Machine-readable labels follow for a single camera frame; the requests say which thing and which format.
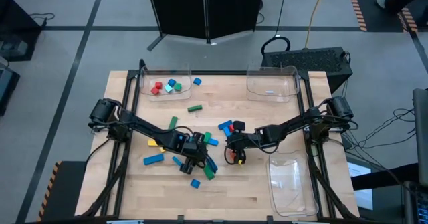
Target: wooden table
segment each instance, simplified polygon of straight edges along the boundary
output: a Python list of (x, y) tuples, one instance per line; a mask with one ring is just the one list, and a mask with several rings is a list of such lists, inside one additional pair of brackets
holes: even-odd
[[(121, 100), (126, 75), (127, 72), (110, 72), (104, 97)], [(159, 154), (159, 149), (148, 147), (148, 138), (134, 132), (120, 218), (177, 219), (177, 215), (184, 215), (185, 219), (266, 220), (266, 216), (272, 215), (276, 221), (296, 219), (279, 216), (271, 208), (266, 165), (269, 155), (251, 149), (246, 151), (245, 165), (228, 165), (223, 158), (226, 137), (217, 126), (227, 120), (241, 120), (246, 123), (247, 132), (253, 132), (253, 129), (259, 126), (280, 124), (299, 114), (297, 98), (289, 102), (249, 101), (246, 97), (246, 76), (199, 77), (202, 84), (194, 86), (192, 96), (187, 100), (151, 102), (141, 94), (137, 116), (164, 129), (168, 128), (171, 117), (177, 116), (177, 125), (188, 126), (197, 132), (212, 133), (212, 138), (220, 142), (217, 147), (208, 147), (209, 155), (219, 167), (216, 177), (208, 181), (203, 171), (197, 167), (191, 175), (180, 172), (172, 160), (175, 154), (170, 152), (165, 153), (164, 162), (144, 166), (143, 159)], [(324, 72), (310, 72), (310, 84), (315, 105), (330, 97)], [(307, 108), (303, 82), (301, 89)], [(187, 112), (187, 107), (198, 104), (203, 105), (203, 110)], [(339, 134), (330, 134), (330, 137), (341, 140)], [(95, 135), (92, 150), (105, 139), (106, 133)], [(104, 188), (112, 147), (113, 143), (106, 145), (89, 162), (76, 214), (83, 213)], [(303, 134), (298, 131), (287, 136), (278, 151), (304, 152), (304, 149)], [(335, 142), (327, 142), (324, 144), (324, 154), (331, 187), (350, 211), (359, 216), (343, 147)], [(193, 178), (201, 181), (199, 189), (190, 186)], [(318, 186), (323, 213), (327, 217), (325, 193), (322, 187)], [(310, 185), (306, 186), (304, 191), (312, 192), (312, 188)], [(112, 191), (111, 203), (114, 203), (115, 197), (116, 189)], [(109, 205), (108, 213), (112, 213), (112, 210), (113, 205)], [(298, 219), (316, 220), (316, 216)]]

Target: toy block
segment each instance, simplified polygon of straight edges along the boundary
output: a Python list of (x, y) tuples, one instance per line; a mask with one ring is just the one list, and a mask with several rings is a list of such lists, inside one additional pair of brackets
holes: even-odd
[(153, 89), (151, 90), (152, 94), (157, 95), (159, 94), (159, 89), (156, 87), (153, 87)]
[(156, 82), (154, 86), (160, 90), (162, 88), (162, 82)]
[(181, 91), (181, 84), (180, 83), (176, 83), (175, 86), (174, 86), (174, 89), (176, 91)]
[(209, 139), (211, 138), (211, 133), (210, 132), (206, 132), (205, 133), (205, 137), (203, 139), (203, 142), (208, 143)]
[(211, 168), (209, 168), (208, 164), (205, 165), (205, 167), (203, 168), (203, 172), (205, 173), (205, 175), (207, 176), (207, 178), (209, 180), (211, 180), (215, 177), (213, 171), (211, 170)]
[(219, 145), (219, 141), (218, 141), (218, 140), (215, 140), (215, 139), (210, 138), (210, 139), (208, 140), (208, 144), (213, 145), (213, 146), (218, 146), (218, 145)]
[(169, 93), (171, 90), (173, 90), (173, 87), (169, 86), (168, 84), (164, 87), (164, 89)]
[(193, 112), (193, 111), (196, 111), (196, 110), (202, 110), (202, 105), (198, 105), (198, 106), (193, 106), (193, 107), (188, 107), (187, 108), (187, 112)]
[(177, 158), (177, 157), (175, 157), (175, 156), (173, 156), (173, 161), (175, 162), (175, 164), (177, 164), (179, 167), (181, 167), (181, 161)]
[(144, 158), (144, 165), (150, 165), (160, 161), (163, 161), (163, 154), (158, 154), (155, 156)]
[(154, 141), (154, 140), (148, 140), (147, 144), (148, 144), (149, 146), (158, 146), (158, 144), (157, 144), (157, 143), (156, 143), (156, 141)]
[(201, 85), (202, 80), (200, 78), (195, 78), (195, 80), (193, 80), (193, 83), (196, 85)]
[(224, 128), (228, 127), (229, 125), (233, 124), (232, 120), (228, 120), (222, 124), (219, 124), (219, 130), (223, 130)]
[(175, 125), (177, 124), (177, 120), (178, 120), (178, 118), (175, 117), (175, 116), (173, 116), (171, 118), (171, 121), (169, 122), (169, 126), (168, 126), (169, 130), (172, 129), (172, 128), (175, 128)]
[(173, 79), (168, 80), (168, 85), (171, 87), (173, 87), (175, 83), (177, 83), (177, 81), (175, 81)]
[(229, 127), (224, 128), (223, 131), (225, 132), (226, 137), (229, 137), (232, 134), (230, 133)]
[(192, 186), (192, 187), (195, 187), (196, 189), (198, 189), (199, 188), (199, 185), (201, 184), (201, 182), (200, 181), (198, 181), (197, 179), (193, 179), (192, 180), (192, 182), (190, 183), (190, 185)]

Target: green cube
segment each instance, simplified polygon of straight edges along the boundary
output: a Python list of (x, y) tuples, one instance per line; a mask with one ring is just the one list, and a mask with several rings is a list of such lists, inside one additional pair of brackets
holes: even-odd
[(208, 164), (206, 164), (205, 167), (203, 168), (203, 172), (205, 173), (205, 175), (209, 180), (215, 177), (213, 171), (211, 170), (211, 168), (209, 168)]
[(171, 118), (171, 122), (169, 122), (169, 127), (168, 127), (169, 130), (172, 128), (175, 128), (175, 125), (177, 124), (177, 120), (178, 118), (175, 116)]
[(211, 138), (211, 133), (210, 132), (206, 132), (205, 133), (205, 138), (203, 139), (203, 142), (208, 143), (209, 139)]
[(181, 84), (180, 84), (180, 83), (176, 83), (176, 84), (174, 85), (174, 89), (175, 89), (176, 91), (181, 91)]
[(196, 111), (196, 110), (202, 110), (202, 105), (198, 105), (198, 106), (193, 106), (193, 107), (188, 107), (187, 108), (187, 112), (193, 112), (193, 111)]

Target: person's foot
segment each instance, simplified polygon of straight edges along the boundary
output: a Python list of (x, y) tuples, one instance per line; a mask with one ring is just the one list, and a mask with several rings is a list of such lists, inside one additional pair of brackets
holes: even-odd
[(376, 4), (381, 9), (385, 9), (385, 0), (376, 0)]

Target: transparent container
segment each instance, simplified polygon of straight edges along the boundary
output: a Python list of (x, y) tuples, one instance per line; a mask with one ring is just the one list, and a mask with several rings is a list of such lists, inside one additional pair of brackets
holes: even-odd
[[(141, 68), (140, 93), (147, 96), (150, 101), (185, 100), (192, 95), (192, 72), (189, 64), (181, 64), (174, 70)], [(170, 79), (181, 84), (181, 90), (167, 92), (165, 86)], [(152, 93), (156, 82), (162, 82), (162, 88), (158, 94)]]
[(284, 68), (248, 66), (247, 98), (249, 100), (287, 102), (299, 91), (299, 75), (294, 66)]
[(267, 162), (272, 209), (282, 217), (317, 214), (305, 152), (275, 152)]

